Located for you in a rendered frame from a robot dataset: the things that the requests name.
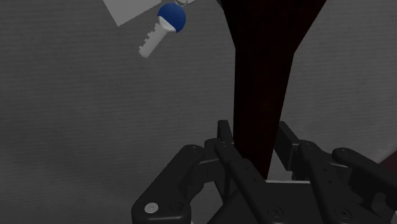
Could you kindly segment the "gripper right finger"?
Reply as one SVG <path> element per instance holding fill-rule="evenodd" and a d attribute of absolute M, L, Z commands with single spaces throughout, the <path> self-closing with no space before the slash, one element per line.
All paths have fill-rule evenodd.
<path fill-rule="evenodd" d="M 391 224 L 397 174 L 350 148 L 323 151 L 280 122 L 274 150 L 296 180 L 310 182 L 324 224 Z"/>

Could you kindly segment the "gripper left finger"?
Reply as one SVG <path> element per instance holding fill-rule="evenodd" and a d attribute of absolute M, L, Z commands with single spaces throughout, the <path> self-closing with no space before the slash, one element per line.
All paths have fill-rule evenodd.
<path fill-rule="evenodd" d="M 236 150 L 226 120 L 203 147 L 189 144 L 176 153 L 134 202 L 132 224 L 192 224 L 191 201 L 209 182 L 223 204 L 208 224 L 268 224 L 268 205 L 259 198 L 265 181 Z"/>

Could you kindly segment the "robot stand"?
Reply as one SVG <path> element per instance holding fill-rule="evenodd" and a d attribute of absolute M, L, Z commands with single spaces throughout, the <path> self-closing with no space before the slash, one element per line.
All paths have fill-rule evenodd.
<path fill-rule="evenodd" d="M 218 0 L 235 47 L 233 138 L 270 169 L 294 54 L 327 0 Z"/>

